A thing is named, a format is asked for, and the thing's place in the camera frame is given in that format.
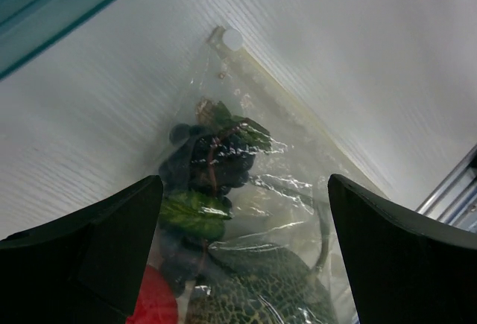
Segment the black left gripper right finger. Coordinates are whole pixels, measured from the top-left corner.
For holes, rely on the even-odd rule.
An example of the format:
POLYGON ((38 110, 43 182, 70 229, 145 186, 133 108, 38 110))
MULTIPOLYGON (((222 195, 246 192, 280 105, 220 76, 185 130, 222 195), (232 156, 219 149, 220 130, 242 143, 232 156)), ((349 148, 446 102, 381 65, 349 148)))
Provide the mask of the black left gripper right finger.
POLYGON ((360 323, 476 322, 475 234, 343 175, 328 193, 360 323))

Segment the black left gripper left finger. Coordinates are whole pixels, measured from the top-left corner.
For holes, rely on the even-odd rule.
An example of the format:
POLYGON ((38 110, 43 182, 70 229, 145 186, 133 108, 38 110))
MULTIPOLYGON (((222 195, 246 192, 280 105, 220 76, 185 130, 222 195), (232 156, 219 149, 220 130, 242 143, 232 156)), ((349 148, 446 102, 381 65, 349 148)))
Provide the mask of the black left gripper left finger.
POLYGON ((134 312, 162 202, 150 175, 1 240, 2 323, 125 323, 134 312))

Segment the fake red tomato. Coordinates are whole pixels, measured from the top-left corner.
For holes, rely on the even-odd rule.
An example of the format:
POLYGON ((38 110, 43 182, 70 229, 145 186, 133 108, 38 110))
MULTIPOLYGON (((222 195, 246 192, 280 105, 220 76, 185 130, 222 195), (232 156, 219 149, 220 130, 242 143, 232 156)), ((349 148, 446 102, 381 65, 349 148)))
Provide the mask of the fake red tomato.
POLYGON ((145 267, 139 295, 127 324, 178 323, 177 301, 161 273, 151 265, 145 267))

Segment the fake green melon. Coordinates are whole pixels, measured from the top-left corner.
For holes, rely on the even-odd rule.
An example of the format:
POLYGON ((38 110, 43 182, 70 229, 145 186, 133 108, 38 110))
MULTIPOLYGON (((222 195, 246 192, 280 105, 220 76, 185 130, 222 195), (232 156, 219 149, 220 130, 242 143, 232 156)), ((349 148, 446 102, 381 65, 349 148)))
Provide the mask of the fake green melon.
POLYGON ((292 251, 265 244, 210 248, 186 323, 336 323, 329 291, 292 251))

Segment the clear zip top bag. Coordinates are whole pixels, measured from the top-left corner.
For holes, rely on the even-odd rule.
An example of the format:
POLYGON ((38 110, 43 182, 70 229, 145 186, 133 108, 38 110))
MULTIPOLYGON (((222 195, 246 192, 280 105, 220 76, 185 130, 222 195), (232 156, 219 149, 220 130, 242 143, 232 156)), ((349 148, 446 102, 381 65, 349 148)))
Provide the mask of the clear zip top bag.
MULTIPOLYGON (((271 134, 271 151, 256 156, 250 177, 227 195, 233 216, 220 241, 210 248, 249 248, 265 244, 297 254, 329 291, 338 321, 356 323, 358 314, 332 219, 327 183, 333 174, 373 188, 370 179, 301 106, 244 49, 239 31, 216 27, 191 65, 187 84, 161 145, 160 164, 175 150, 169 133, 176 124, 194 124, 204 100, 223 102, 234 115, 260 123, 271 134)), ((179 321, 186 323, 198 278, 176 297, 179 321)))

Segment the fake dark grape bunch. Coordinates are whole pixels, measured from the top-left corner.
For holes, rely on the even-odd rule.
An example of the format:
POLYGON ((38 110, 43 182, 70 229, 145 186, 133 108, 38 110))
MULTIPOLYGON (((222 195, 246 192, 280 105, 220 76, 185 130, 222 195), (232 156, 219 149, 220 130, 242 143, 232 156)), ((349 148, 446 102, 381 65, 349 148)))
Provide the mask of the fake dark grape bunch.
POLYGON ((158 169, 164 188, 159 271, 179 297, 200 277, 208 245, 224 237, 233 216, 227 195, 247 183, 256 156, 271 151, 271 134, 223 102, 206 99, 196 122, 176 124, 169 140, 175 150, 158 169))

